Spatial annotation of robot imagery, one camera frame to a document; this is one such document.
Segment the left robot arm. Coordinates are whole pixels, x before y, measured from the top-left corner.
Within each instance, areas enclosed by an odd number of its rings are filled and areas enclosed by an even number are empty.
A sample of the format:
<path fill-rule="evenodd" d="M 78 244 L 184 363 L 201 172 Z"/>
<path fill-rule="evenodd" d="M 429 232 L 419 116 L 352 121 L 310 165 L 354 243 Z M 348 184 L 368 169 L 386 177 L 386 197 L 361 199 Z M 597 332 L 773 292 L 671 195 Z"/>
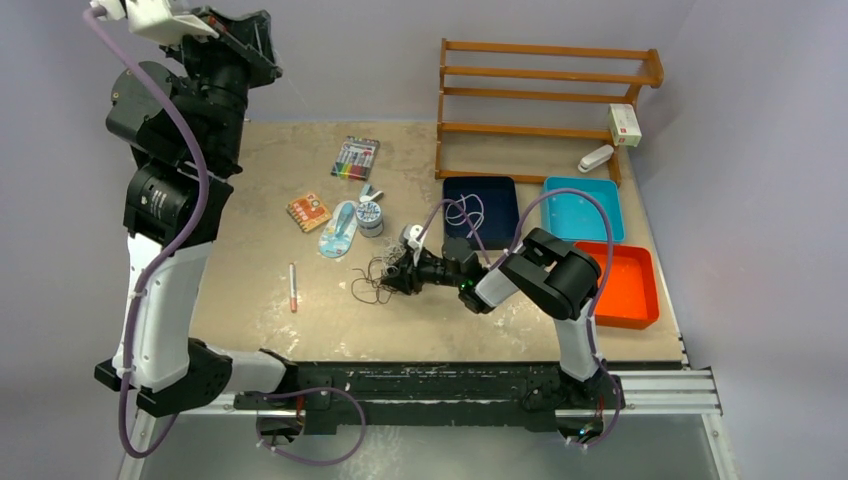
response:
<path fill-rule="evenodd" d="M 109 389 L 135 390 L 137 406 L 161 418 L 224 393 L 259 392 L 272 408 L 297 399 L 290 363 L 276 353 L 229 351 L 193 338 L 190 327 L 217 239 L 252 89 L 273 84 L 277 63 L 268 11 L 239 16 L 211 6 L 176 12 L 169 1 L 95 2 L 123 15 L 132 31 L 181 64 L 128 61 L 116 78 L 107 130 L 136 164 L 123 224 L 130 255 L 128 299 L 115 354 L 94 376 Z"/>

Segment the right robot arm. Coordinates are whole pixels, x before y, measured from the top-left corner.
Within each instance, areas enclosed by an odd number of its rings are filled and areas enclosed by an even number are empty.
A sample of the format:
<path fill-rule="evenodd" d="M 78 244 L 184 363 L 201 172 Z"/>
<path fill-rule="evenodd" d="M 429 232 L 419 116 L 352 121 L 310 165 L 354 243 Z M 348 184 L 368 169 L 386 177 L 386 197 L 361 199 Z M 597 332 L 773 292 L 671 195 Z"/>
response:
<path fill-rule="evenodd" d="M 411 234 L 402 237 L 403 254 L 379 283 L 404 295 L 426 284 L 454 287 L 462 304 L 488 314 L 512 295 L 523 293 L 553 320 L 559 345 L 559 376 L 564 399 L 584 407 L 609 388 L 623 397 L 617 379 L 597 348 L 595 307 L 605 276 L 590 255 L 572 243 L 535 228 L 499 265 L 484 266 L 465 238 L 450 238 L 435 255 Z"/>

